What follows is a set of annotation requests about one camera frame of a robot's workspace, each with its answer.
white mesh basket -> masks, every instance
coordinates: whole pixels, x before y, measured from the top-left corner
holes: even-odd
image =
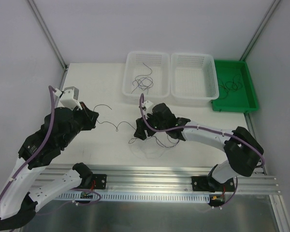
[[[139,88],[138,83],[134,81],[139,75],[150,76],[153,85],[145,90]],[[149,100],[166,98],[170,95],[170,82],[169,54],[158,52],[130,52],[128,54],[122,92],[129,99],[138,101],[141,93]],[[150,81],[145,79],[143,84],[149,86]]]
[[[171,94],[178,102],[205,105],[219,97],[211,55],[173,53],[171,76]]]

black wire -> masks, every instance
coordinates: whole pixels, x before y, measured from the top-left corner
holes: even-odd
[[[243,84],[240,82],[241,79],[241,75],[237,74],[233,77],[232,81],[227,81],[226,83],[223,83],[223,81],[221,79],[218,78],[219,80],[219,84],[218,87],[222,88],[225,93],[226,96],[225,97],[221,97],[219,96],[219,99],[226,99],[229,96],[230,92],[236,92],[238,90],[240,90],[243,87]]]
[[[134,83],[136,82],[138,85],[135,87],[135,89],[134,90],[132,90],[132,92],[131,93],[133,93],[137,88],[140,88],[141,90],[147,90],[147,94],[148,94],[148,91],[149,91],[149,89],[150,88],[152,88],[153,86],[154,86],[154,82],[153,82],[153,78],[151,78],[150,77],[150,75],[153,73],[153,70],[150,68],[150,67],[148,67],[149,69],[150,69],[150,74],[148,74],[148,75],[138,75],[138,76],[136,76],[135,77],[135,79],[134,79],[134,81],[132,82],[132,84],[133,84],[133,86],[134,86]],[[148,81],[150,81],[150,84],[149,85],[146,85],[146,84],[144,84],[143,83],[143,81],[144,80],[148,80]]]
[[[93,111],[95,111],[95,109],[96,109],[97,106],[101,106],[101,105],[104,105],[104,106],[106,106],[106,107],[108,107],[109,109],[112,110],[112,108],[111,108],[110,106],[106,105],[106,104],[99,104],[99,105],[96,105],[96,106],[93,108]],[[99,121],[97,120],[97,122],[98,122],[99,124],[109,123],[109,124],[113,125],[113,126],[116,128],[116,131],[118,131],[118,127],[119,127],[119,125],[120,125],[121,123],[125,122],[125,123],[127,123],[128,125],[130,125],[130,126],[131,126],[135,131],[136,131],[136,128],[135,128],[133,125],[131,125],[129,122],[127,122],[127,121],[119,122],[119,124],[118,124],[117,126],[116,126],[114,123],[109,122],[109,121],[99,122]],[[168,135],[168,140],[170,141],[170,143],[174,144],[173,146],[166,146],[166,145],[164,145],[164,144],[163,144],[163,143],[162,143],[162,142],[161,142],[161,141],[160,141],[156,136],[151,136],[151,137],[149,137],[149,138],[146,138],[146,140],[147,140],[147,139],[151,139],[151,138],[155,138],[155,139],[156,139],[156,143],[157,143],[159,146],[164,147],[164,148],[172,148],[172,147],[175,147],[175,146],[179,143],[179,140],[177,140],[177,142],[172,142],[172,141],[169,139],[169,135]],[[132,138],[132,139],[130,139],[130,140],[128,141],[128,144],[133,144],[137,139],[138,139],[138,138]]]
[[[159,146],[161,146],[161,147],[163,147],[163,148],[172,148],[172,147],[175,147],[178,143],[179,143],[179,140],[176,142],[176,143],[174,143],[174,142],[171,142],[170,140],[170,142],[172,143],[172,144],[174,144],[174,145],[172,145],[172,146],[166,146],[166,145],[164,145],[156,136],[151,136],[151,137],[149,137],[149,138],[146,138],[145,140],[148,140],[148,139],[152,139],[152,138],[155,138],[156,139],[156,143],[159,145]],[[136,140],[138,140],[139,138],[132,138],[132,139],[130,139],[129,140],[129,142],[128,142],[128,144],[133,144]]]

metal frame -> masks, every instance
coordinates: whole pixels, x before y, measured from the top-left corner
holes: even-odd
[[[99,191],[129,193],[193,193],[191,177],[207,175],[211,170],[211,168],[88,166],[94,174],[107,175],[107,189]],[[72,165],[50,165],[36,179],[32,187],[43,186],[71,168]],[[281,194],[277,179],[271,175],[264,175],[262,169],[257,170],[251,177],[240,176],[238,181],[236,194]],[[209,194],[209,192],[198,192],[198,194]]]
[[[269,22],[269,20],[273,16],[273,13],[277,9],[277,6],[281,3],[281,1],[282,0],[273,0],[273,2],[271,3],[270,7],[267,10],[267,12],[265,13],[263,19],[261,20],[260,24],[258,25],[255,33],[251,37],[247,47],[245,48],[245,51],[243,52],[243,54],[242,54],[242,56],[240,58],[241,61],[246,60],[246,58],[250,54],[252,48],[256,44],[258,38],[260,37],[260,35],[263,32],[265,26],[267,25],[267,23]]]
[[[26,0],[32,10],[39,26],[45,34],[52,50],[54,51],[62,69],[60,87],[63,88],[65,77],[67,75],[68,65],[64,61],[48,27],[37,8],[34,0]],[[281,0],[273,0],[265,13],[262,21],[258,25],[255,33],[245,48],[240,60],[246,60],[258,41],[265,26],[273,16]],[[249,132],[255,137],[254,128],[249,114],[245,114],[245,119]],[[36,180],[34,186],[40,187],[52,181],[56,176],[63,174],[72,165],[50,165]],[[164,192],[187,194],[192,192],[190,177],[193,175],[207,175],[210,168],[159,168],[159,167],[90,167],[94,173],[104,173],[108,175],[108,189],[113,192]],[[257,194],[270,195],[274,214],[277,220],[279,230],[290,232],[290,220],[285,209],[283,198],[279,190],[277,180],[274,176],[266,175],[266,170],[258,169],[252,177],[240,177],[237,194]]]
[[[270,195],[270,199],[279,231],[290,232],[290,218],[282,196]]]
[[[135,193],[135,192],[101,192],[100,201],[105,202],[178,202],[178,203],[209,203],[209,194],[196,194],[196,193]],[[82,198],[82,192],[68,191],[61,194],[56,198],[63,201],[88,201]],[[92,200],[97,200],[98,196],[94,195]]]
[[[36,3],[34,2],[34,0],[26,0],[26,2],[28,3],[29,8],[32,10],[33,15],[35,16],[39,26],[41,27],[44,35],[46,36],[51,48],[53,49],[55,56],[57,57],[61,67],[63,68],[63,70],[66,70],[66,68],[68,67],[66,62],[64,61],[51,33],[49,32],[47,25],[44,22],[44,19],[36,5]]]

white wall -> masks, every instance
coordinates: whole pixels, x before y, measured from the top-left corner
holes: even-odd
[[[290,0],[283,0],[247,59],[260,110],[252,115],[266,168],[290,214]]]
[[[50,111],[62,74],[25,0],[0,0],[0,189],[24,139]]]
[[[63,58],[125,62],[130,51],[239,59],[272,0],[35,0]]]

black mounting bracket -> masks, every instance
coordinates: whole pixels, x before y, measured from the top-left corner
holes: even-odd
[[[107,182],[106,174],[93,174],[91,178],[91,182],[94,183],[93,190],[95,189],[105,189]]]
[[[194,192],[204,192],[209,191],[208,188],[204,188],[204,184],[208,183],[207,176],[192,176],[191,177],[191,184],[192,184],[192,190]],[[233,178],[226,181],[226,183],[221,184],[216,191],[217,192],[223,192],[223,186],[225,187],[226,192],[234,192],[235,186]]]

